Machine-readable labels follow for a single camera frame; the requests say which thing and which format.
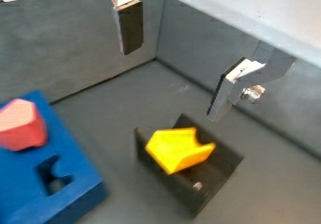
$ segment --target red hexagon block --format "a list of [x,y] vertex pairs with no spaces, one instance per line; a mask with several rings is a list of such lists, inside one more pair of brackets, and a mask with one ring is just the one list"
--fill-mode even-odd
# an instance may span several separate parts
[[0,110],[0,145],[20,151],[47,143],[47,127],[32,102],[15,99]]

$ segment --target blue block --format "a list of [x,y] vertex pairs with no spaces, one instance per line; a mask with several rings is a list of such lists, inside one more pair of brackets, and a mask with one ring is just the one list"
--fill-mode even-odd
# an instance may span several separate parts
[[0,148],[0,223],[73,223],[106,199],[103,180],[40,92],[20,98],[36,104],[49,139],[20,152]]

